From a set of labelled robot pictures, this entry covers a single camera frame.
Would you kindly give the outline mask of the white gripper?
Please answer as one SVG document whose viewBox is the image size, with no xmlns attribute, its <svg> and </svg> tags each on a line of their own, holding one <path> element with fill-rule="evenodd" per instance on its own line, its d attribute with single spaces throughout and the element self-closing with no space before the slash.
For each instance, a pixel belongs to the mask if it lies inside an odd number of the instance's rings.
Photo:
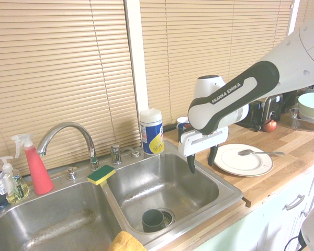
<svg viewBox="0 0 314 251">
<path fill-rule="evenodd" d="M 210 148 L 208 165 L 212 166 L 217 154 L 218 145 L 227 140 L 228 133 L 229 128 L 223 127 L 209 135 L 203 135 L 196 130 L 184 132 L 181 135 L 178 151 L 187 157 L 187 163 L 192 174 L 194 174 L 196 170 L 195 154 Z"/>
</svg>

